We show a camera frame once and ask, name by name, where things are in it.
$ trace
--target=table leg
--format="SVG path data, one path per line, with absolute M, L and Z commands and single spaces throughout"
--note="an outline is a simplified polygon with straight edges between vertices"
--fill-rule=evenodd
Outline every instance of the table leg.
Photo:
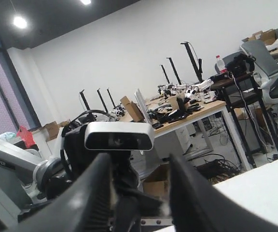
M 239 154 L 239 156 L 240 156 L 240 158 L 241 158 L 243 167 L 245 168 L 246 171 L 251 170 L 250 164 L 249 164 L 249 162 L 248 162 L 248 160 L 247 160 L 247 158 L 246 158 L 245 152 L 244 152 L 243 147 L 242 147 L 242 145 L 241 145 L 241 141 L 240 141 L 240 139 L 239 139 L 239 136 L 238 136 L 238 134 L 236 133 L 235 126 L 234 126 L 233 122 L 231 121 L 231 118 L 230 118 L 230 116 L 229 116 L 228 111 L 227 111 L 226 108 L 224 108 L 224 109 L 222 110 L 222 116 L 223 116 L 223 118 L 224 118 L 224 120 L 225 120 L 225 122 L 226 122 L 226 124 L 227 124 L 227 127 L 228 127 L 228 129 L 229 129 L 229 133 L 230 133 L 231 136 L 232 136 L 232 139 L 233 139 L 233 141 L 234 141 L 234 144 L 235 144 L 235 146 L 236 146 L 236 149 L 237 149 L 237 151 L 238 151 L 238 154 Z
M 210 149 L 210 151 L 213 151 L 213 146 L 212 146 L 211 140 L 206 132 L 205 125 L 203 124 L 202 120 L 197 121 L 197 123 L 203 134 L 203 137 L 205 138 L 208 148 Z
M 232 146 L 234 147 L 236 156 L 237 156 L 237 158 L 238 158 L 238 160 L 239 160 L 239 165 L 241 165 L 241 164 L 242 164 L 242 160 L 241 160 L 241 158 L 240 158 L 240 156 L 239 156 L 239 153 L 238 153 L 238 151 L 237 151 L 237 149 L 236 149 L 236 145 L 235 145 L 235 143 L 234 143 L 234 141 L 233 141 L 233 139 L 232 139 L 232 136 L 231 136 L 231 134 L 229 133 L 229 129 L 228 129 L 228 127 L 227 127 L 227 124 L 226 124 L 225 119 L 224 119 L 223 116 L 222 116 L 222 121 L 223 121 L 224 126 L 225 126 L 225 128 L 226 128 L 226 131 L 228 132 L 227 134 L 228 134 L 228 136 L 229 136 L 230 142 L 231 142 Z

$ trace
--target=box on shelf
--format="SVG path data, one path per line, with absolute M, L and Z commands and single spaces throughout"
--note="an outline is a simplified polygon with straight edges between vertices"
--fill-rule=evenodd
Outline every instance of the box on shelf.
M 276 40 L 276 32 L 274 29 L 263 32 L 262 30 L 253 34 L 252 37 L 246 38 L 243 41 L 261 40 L 265 45 L 272 45 Z
M 143 192 L 161 199 L 168 199 L 169 185 L 169 164 L 160 165 L 142 183 Z
M 140 109 L 127 96 L 124 96 L 120 101 L 135 122 L 140 122 L 144 119 Z

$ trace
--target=cardboard box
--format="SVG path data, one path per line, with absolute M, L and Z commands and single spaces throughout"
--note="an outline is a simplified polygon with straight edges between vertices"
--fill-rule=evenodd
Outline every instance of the cardboard box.
M 130 101 L 126 96 L 124 96 L 120 101 L 135 122 L 140 122 L 144 119 L 137 105 Z
M 169 164 L 160 165 L 142 183 L 143 192 L 158 197 L 168 199 L 169 197 Z
M 276 33 L 274 29 L 263 32 L 262 30 L 253 34 L 247 41 L 261 40 L 265 45 L 272 45 L 276 40 Z
M 168 102 L 172 107 L 172 110 L 178 110 L 179 109 L 179 104 L 177 102 L 177 96 L 173 96 L 168 98 Z
M 44 127 L 47 129 L 49 134 L 49 138 L 47 139 L 47 141 L 57 138 L 59 126 L 55 121 L 44 125 Z
M 172 107 L 172 110 L 179 110 L 179 108 L 180 108 L 179 104 L 177 102 L 177 98 L 182 98 L 184 100 L 185 94 L 184 93 L 180 93 L 180 94 L 178 94 L 176 96 L 168 98 L 168 101 L 169 101 L 169 104 Z
M 58 124 L 58 127 L 65 127 L 65 126 L 67 126 L 69 123 L 70 123 L 70 120 L 60 122 L 60 123 Z
M 130 100 L 128 99 L 127 96 L 122 97 L 122 99 L 120 100 L 120 102 L 122 103 L 122 105 L 127 105 L 130 104 Z

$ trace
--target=water bottle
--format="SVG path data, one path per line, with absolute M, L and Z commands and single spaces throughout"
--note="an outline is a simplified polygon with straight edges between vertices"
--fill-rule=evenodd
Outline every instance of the water bottle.
M 220 58 L 220 56 L 216 56 L 216 65 L 220 71 L 220 73 L 225 73 L 227 72 L 226 66 L 225 66 L 225 62 L 223 61 L 223 59 Z

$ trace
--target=white desk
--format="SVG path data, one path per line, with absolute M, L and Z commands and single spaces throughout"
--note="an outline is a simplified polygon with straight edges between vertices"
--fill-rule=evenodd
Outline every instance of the white desk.
M 278 160 L 214 185 L 252 213 L 278 225 Z M 174 232 L 167 227 L 158 232 Z
M 218 112 L 221 112 L 223 115 L 223 118 L 227 124 L 229 132 L 231 134 L 231 137 L 232 137 L 235 147 L 237 149 L 238 155 L 242 161 L 243 168 L 246 171 L 249 171 L 251 169 L 250 164 L 248 163 L 247 158 L 245 156 L 245 152 L 241 145 L 241 140 L 236 132 L 235 125 L 233 124 L 231 117 L 229 116 L 229 113 L 227 111 L 226 103 L 223 101 L 214 101 L 214 102 L 211 102 L 208 104 L 204 104 L 204 108 L 202 110 L 200 110 L 198 112 L 194 112 L 192 115 L 189 115 L 186 119 L 183 119 L 183 120 L 180 120 L 180 121 L 177 121 L 174 123 L 165 123 L 162 128 L 154 130 L 155 138 L 198 121 L 198 124 L 200 126 L 200 129 L 202 130 L 202 133 L 204 134 L 204 137 L 207 138 L 206 142 L 208 144 L 208 147 L 209 146 L 212 147 L 212 145 L 209 144 L 210 141 L 209 141 L 208 135 L 205 133 L 205 129 L 204 129 L 204 126 L 203 126 L 203 123 L 201 122 L 201 120 L 203 118 L 206 118 L 206 117 L 216 114 Z M 199 153 L 196 155 L 192 154 L 191 157 L 194 158 L 200 154 L 202 154 L 202 153 Z

